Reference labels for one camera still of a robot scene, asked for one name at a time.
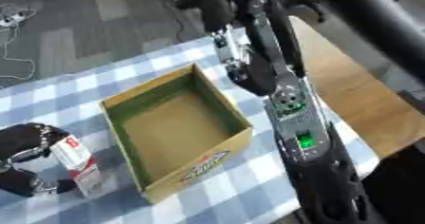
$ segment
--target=checkered tablecloth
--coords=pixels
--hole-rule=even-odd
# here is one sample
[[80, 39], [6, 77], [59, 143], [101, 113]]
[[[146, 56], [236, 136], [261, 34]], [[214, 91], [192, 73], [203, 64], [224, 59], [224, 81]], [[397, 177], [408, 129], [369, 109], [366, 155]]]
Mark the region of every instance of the checkered tablecloth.
[[[140, 197], [113, 139], [99, 101], [188, 63], [197, 63], [254, 126], [249, 148], [189, 187], [150, 205]], [[379, 159], [341, 119], [336, 123], [358, 172], [370, 173]], [[168, 47], [125, 61], [0, 91], [0, 127], [37, 121], [80, 138], [100, 165], [102, 192], [78, 191], [22, 198], [0, 191], [1, 223], [269, 223], [299, 207], [279, 159], [259, 99], [233, 85], [209, 38]], [[67, 177], [54, 157], [24, 163], [44, 179]]]

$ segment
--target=floor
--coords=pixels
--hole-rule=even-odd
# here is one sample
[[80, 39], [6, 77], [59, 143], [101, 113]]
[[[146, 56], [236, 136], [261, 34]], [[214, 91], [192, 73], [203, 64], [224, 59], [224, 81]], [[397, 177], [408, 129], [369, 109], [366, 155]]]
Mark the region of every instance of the floor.
[[[25, 9], [27, 0], [0, 0]], [[29, 0], [38, 13], [20, 28], [9, 46], [9, 56], [31, 59], [36, 71], [31, 80], [75, 73], [141, 53], [204, 36], [195, 12], [173, 8], [172, 0]], [[425, 0], [402, 0], [401, 4], [419, 22], [425, 22]], [[364, 43], [338, 17], [329, 15], [316, 24], [309, 11], [303, 19], [322, 35], [353, 57], [394, 91], [411, 92], [425, 98], [423, 86], [398, 69], [388, 59]], [[181, 31], [180, 21], [184, 27]], [[10, 34], [0, 32], [0, 44]], [[22, 81], [3, 75], [26, 77], [26, 62], [0, 60], [0, 86]], [[293, 216], [279, 224], [297, 223]]]
[[[9, 56], [36, 63], [32, 80], [74, 73], [203, 36], [173, 0], [29, 0], [38, 13], [19, 30]], [[27, 0], [0, 0], [20, 9]], [[0, 44], [11, 32], [0, 32]], [[27, 62], [0, 61], [1, 75], [26, 77]], [[0, 76], [3, 87], [22, 81]]]

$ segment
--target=robotic hand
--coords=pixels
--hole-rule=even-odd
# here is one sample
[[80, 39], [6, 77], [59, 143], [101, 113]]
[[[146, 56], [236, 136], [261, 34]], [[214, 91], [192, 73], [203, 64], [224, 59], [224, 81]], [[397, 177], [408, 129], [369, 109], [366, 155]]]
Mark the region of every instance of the robotic hand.
[[0, 189], [27, 197], [74, 189], [72, 179], [44, 182], [35, 173], [13, 166], [13, 163], [48, 157], [50, 147], [68, 135], [60, 128], [41, 123], [17, 124], [0, 130]]
[[[305, 71], [283, 0], [177, 0], [200, 9], [229, 78], [260, 97], [300, 205], [315, 224], [374, 223], [360, 178]], [[246, 30], [238, 44], [232, 25]]]

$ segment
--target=open cardboard box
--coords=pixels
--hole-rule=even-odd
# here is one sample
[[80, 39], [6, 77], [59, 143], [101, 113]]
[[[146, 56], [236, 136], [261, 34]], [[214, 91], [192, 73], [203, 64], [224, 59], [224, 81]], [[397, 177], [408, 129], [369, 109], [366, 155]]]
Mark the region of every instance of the open cardboard box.
[[251, 125], [196, 65], [102, 101], [140, 192], [153, 203], [248, 145]]

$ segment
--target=wooden table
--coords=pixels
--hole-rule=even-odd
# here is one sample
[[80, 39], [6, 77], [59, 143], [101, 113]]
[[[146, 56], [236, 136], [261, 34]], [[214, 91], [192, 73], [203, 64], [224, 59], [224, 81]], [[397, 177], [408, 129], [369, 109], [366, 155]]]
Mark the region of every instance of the wooden table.
[[291, 17], [319, 94], [381, 157], [425, 137], [425, 117], [302, 20]]

